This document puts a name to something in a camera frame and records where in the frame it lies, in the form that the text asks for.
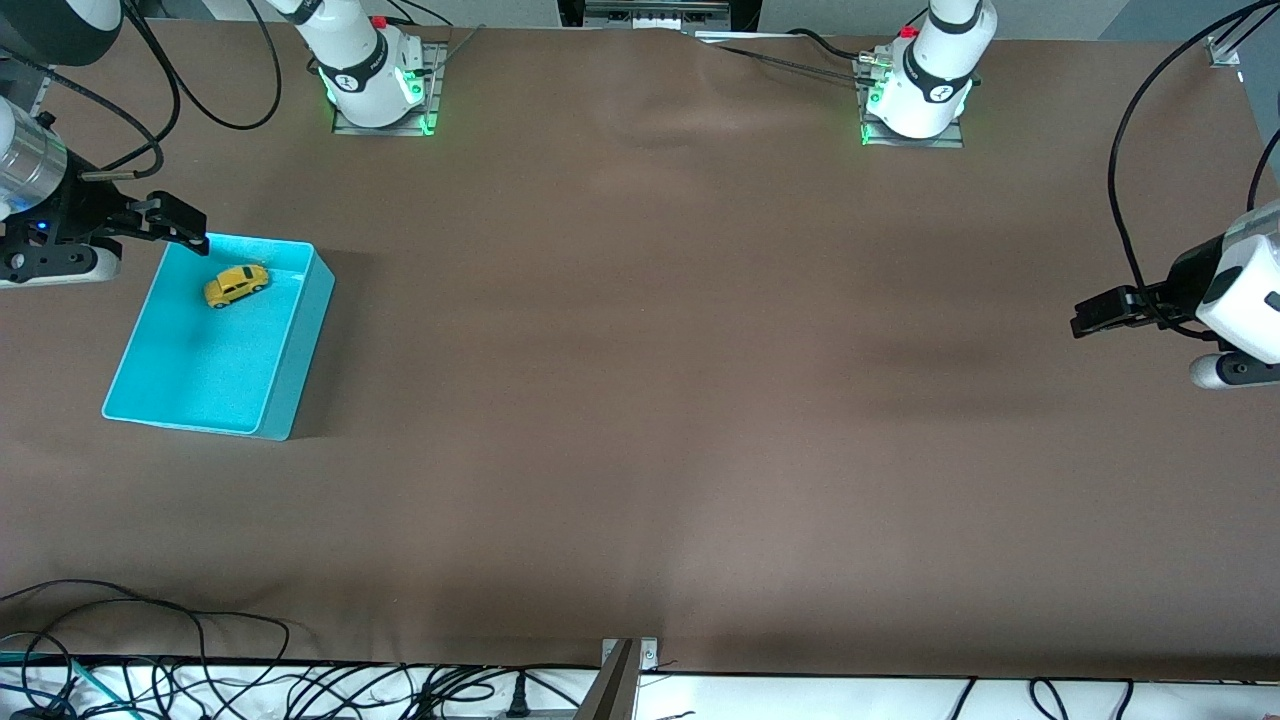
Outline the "yellow beetle toy car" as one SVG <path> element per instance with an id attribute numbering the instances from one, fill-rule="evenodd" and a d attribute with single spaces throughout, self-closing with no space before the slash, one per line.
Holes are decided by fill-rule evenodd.
<path id="1" fill-rule="evenodd" d="M 205 284 L 204 299 L 211 309 L 224 309 L 252 293 L 261 292 L 269 283 L 270 274 L 262 265 L 230 266 Z"/>

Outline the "cyan plastic bin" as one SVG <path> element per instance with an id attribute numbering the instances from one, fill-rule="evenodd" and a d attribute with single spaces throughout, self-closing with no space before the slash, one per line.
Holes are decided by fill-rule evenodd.
<path id="1" fill-rule="evenodd" d="M 335 277 L 315 246 L 209 236 L 200 256 L 170 246 L 104 400 L 115 421 L 284 441 L 308 377 Z M 227 309 L 204 287 L 219 272 L 259 265 L 260 292 Z"/>

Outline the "brown table cover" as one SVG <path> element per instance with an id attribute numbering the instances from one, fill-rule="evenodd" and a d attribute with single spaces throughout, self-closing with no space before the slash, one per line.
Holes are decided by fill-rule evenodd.
<path id="1" fill-rule="evenodd" d="M 100 409 L 160 252 L 0 290 L 0 592 L 100 578 L 297 659 L 1280 676 L 1280 388 L 1206 392 L 1121 284 L 1164 44 L 1002 41 L 959 150 L 671 31 L 449 32 L 438 132 L 186 114 L 155 184 L 335 274 L 287 442 Z"/>

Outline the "dark grey stand pole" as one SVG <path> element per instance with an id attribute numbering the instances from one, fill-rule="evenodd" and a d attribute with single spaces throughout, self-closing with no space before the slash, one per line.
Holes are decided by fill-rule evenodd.
<path id="1" fill-rule="evenodd" d="M 616 641 L 575 712 L 573 720 L 634 720 L 643 660 L 644 651 L 640 639 Z"/>

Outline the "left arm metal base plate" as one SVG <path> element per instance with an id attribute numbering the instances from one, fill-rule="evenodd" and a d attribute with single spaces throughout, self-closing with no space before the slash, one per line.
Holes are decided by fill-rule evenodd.
<path id="1" fill-rule="evenodd" d="M 960 149 L 964 145 L 960 115 L 973 82 L 969 79 L 942 102 L 932 102 L 897 72 L 899 59 L 897 44 L 859 54 L 855 78 L 870 82 L 858 90 L 861 143 Z"/>

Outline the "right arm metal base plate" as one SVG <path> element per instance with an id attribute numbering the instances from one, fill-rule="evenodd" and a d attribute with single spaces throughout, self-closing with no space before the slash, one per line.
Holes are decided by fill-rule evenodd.
<path id="1" fill-rule="evenodd" d="M 364 128 L 351 123 L 333 106 L 332 133 L 342 136 L 372 137 L 430 137 L 436 132 L 442 109 L 448 44 L 425 42 L 420 53 L 420 68 L 404 70 L 402 76 L 416 104 L 398 122 L 380 128 Z"/>

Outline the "grey metal bracket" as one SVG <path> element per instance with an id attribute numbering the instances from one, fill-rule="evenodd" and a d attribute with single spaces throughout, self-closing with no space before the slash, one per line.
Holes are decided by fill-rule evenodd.
<path id="1" fill-rule="evenodd" d="M 621 638 L 605 638 L 602 641 L 602 665 L 608 660 Z M 659 639 L 657 637 L 636 638 L 639 647 L 639 666 L 643 673 L 655 671 L 660 662 Z"/>

